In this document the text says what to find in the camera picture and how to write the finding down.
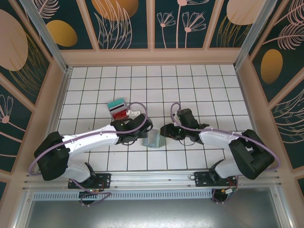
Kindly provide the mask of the grey-green card holder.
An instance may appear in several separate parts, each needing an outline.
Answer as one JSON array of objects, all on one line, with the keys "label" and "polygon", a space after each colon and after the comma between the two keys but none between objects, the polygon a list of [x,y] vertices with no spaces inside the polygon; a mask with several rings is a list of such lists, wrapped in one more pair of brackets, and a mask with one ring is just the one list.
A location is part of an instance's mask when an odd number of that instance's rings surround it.
[{"label": "grey-green card holder", "polygon": [[147,137],[144,138],[142,141],[143,146],[153,149],[163,147],[165,146],[165,144],[166,144],[165,137],[160,135],[160,130],[157,129],[151,129],[148,132]]}]

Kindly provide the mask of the red card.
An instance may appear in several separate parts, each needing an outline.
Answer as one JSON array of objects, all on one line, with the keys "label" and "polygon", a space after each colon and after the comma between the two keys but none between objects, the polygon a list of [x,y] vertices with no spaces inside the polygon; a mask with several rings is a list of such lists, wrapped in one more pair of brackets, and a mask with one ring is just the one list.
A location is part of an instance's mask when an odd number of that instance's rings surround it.
[{"label": "red card", "polygon": [[127,119],[129,116],[127,114],[127,110],[124,109],[124,110],[121,110],[117,113],[114,113],[112,115],[112,117],[113,117],[114,120],[123,120],[123,119]]}]

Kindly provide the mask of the teal and red card box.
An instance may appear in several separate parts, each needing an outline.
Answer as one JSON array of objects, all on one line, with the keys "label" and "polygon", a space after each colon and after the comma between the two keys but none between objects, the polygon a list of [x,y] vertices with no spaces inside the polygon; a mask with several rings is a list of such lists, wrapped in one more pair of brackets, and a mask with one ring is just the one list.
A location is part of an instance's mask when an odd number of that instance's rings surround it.
[{"label": "teal and red card box", "polygon": [[120,106],[116,106],[116,107],[114,107],[114,108],[112,108],[112,109],[109,109],[109,112],[110,113],[117,113],[117,112],[119,112],[119,111],[121,111],[121,110],[124,110],[124,109],[126,109],[127,108],[127,105],[125,104],[125,105],[120,105]]}]

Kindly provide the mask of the teal card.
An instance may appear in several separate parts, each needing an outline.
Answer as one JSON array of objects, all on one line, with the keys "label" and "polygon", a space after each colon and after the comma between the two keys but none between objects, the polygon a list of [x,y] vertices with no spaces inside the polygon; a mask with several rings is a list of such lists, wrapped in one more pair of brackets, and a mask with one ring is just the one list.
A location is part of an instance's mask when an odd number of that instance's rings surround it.
[{"label": "teal card", "polygon": [[116,106],[125,105],[125,100],[123,98],[116,99],[107,104],[108,109],[112,109]]}]

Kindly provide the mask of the grey metal panel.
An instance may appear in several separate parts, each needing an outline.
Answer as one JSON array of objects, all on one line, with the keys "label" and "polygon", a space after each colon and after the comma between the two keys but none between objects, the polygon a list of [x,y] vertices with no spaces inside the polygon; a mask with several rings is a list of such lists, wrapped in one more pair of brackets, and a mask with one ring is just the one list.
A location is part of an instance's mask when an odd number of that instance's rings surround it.
[{"label": "grey metal panel", "polygon": [[270,199],[215,204],[209,199],[34,201],[18,228],[291,228]]}]

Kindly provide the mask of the small green controller board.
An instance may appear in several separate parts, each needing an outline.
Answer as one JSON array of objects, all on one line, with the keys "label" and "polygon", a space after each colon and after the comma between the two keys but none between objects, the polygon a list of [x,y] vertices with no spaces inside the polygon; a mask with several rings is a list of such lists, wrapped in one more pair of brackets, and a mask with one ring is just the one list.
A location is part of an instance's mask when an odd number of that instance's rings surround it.
[{"label": "small green controller board", "polygon": [[237,186],[228,187],[226,189],[222,189],[221,193],[227,195],[228,197],[231,197],[235,191],[238,190]]}]

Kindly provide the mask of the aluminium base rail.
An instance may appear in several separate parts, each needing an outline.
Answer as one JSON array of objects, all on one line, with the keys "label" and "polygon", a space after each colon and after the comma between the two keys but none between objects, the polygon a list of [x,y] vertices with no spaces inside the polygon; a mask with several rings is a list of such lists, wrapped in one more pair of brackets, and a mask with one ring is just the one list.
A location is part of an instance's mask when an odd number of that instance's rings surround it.
[{"label": "aluminium base rail", "polygon": [[[192,174],[195,170],[177,171],[111,171],[109,190],[184,190],[196,187]],[[44,181],[41,176],[27,176],[23,190],[59,191],[68,189],[69,179],[59,177]],[[276,171],[265,171],[255,180],[238,178],[239,188],[277,187],[281,180]]]}]

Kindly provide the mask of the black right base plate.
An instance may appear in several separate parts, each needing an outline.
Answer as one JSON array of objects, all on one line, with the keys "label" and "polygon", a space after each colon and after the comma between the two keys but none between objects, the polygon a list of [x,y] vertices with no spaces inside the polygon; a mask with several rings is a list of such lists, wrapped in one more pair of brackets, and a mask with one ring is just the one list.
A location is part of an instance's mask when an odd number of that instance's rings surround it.
[{"label": "black right base plate", "polygon": [[209,171],[198,171],[194,173],[196,187],[229,187],[236,186],[236,176],[221,178],[210,174]]}]

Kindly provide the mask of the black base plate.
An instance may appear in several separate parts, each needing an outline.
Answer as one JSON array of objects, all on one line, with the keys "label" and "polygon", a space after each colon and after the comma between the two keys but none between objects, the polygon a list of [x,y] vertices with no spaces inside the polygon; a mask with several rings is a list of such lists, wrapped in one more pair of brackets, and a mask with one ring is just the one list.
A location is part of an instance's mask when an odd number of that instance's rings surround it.
[{"label": "black base plate", "polygon": [[221,178],[210,174],[209,171],[198,171],[194,173],[196,187],[229,187],[236,186],[236,176]]},{"label": "black base plate", "polygon": [[93,177],[90,174],[74,175],[77,183],[86,189],[108,189],[111,184],[111,174],[110,173],[98,173]]}]

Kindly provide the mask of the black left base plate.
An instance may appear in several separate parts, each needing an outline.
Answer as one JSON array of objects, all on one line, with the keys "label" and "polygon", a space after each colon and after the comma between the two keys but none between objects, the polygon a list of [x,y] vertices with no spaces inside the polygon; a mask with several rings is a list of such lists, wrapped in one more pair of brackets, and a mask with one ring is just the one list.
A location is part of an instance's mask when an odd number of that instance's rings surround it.
[{"label": "black left base plate", "polygon": [[98,173],[93,177],[90,174],[74,175],[77,183],[86,189],[108,189],[111,184],[111,174],[110,173]]}]

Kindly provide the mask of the aluminium side rail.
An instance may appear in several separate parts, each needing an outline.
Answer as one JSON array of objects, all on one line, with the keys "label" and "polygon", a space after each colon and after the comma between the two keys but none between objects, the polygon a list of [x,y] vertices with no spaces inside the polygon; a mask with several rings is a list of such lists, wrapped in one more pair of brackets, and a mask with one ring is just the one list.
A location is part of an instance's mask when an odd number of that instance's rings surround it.
[{"label": "aluminium side rail", "polygon": [[38,126],[35,127],[37,133],[37,136],[34,138],[35,150],[50,133],[57,130],[71,73],[71,67],[68,67],[65,72],[61,69],[51,69],[46,76],[41,94],[38,96],[37,109],[35,112],[38,124]]},{"label": "aluminium side rail", "polygon": [[262,92],[257,74],[254,73],[254,70],[250,64],[243,64],[237,70],[237,75],[241,82],[254,129],[264,144],[268,146],[269,143],[266,135],[268,110],[266,107],[265,95]]}]

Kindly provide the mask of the aluminium corner post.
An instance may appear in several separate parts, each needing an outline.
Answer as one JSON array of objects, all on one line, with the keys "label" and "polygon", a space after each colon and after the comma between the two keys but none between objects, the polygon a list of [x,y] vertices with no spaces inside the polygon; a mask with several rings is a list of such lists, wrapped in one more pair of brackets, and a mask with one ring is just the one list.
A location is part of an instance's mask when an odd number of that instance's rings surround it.
[{"label": "aluminium corner post", "polygon": [[278,1],[281,0],[266,0],[261,10],[258,12],[258,15],[252,24],[245,40],[238,52],[238,55],[234,61],[234,69],[238,71],[242,66],[244,60],[246,59],[250,49],[252,48],[254,42],[257,40],[259,34],[261,33],[262,29],[264,28],[267,20],[269,19],[271,13],[275,11],[275,7]]},{"label": "aluminium corner post", "polygon": [[20,3],[22,4],[24,10],[28,13],[29,18],[35,25],[35,28],[40,33],[42,39],[44,40],[45,44],[47,45],[48,49],[52,53],[54,59],[58,63],[61,70],[66,73],[68,70],[68,66],[61,55],[61,52],[55,43],[54,39],[52,38],[49,30],[46,27],[46,24],[44,23],[43,19],[39,15],[36,6],[31,0],[20,0]]}]

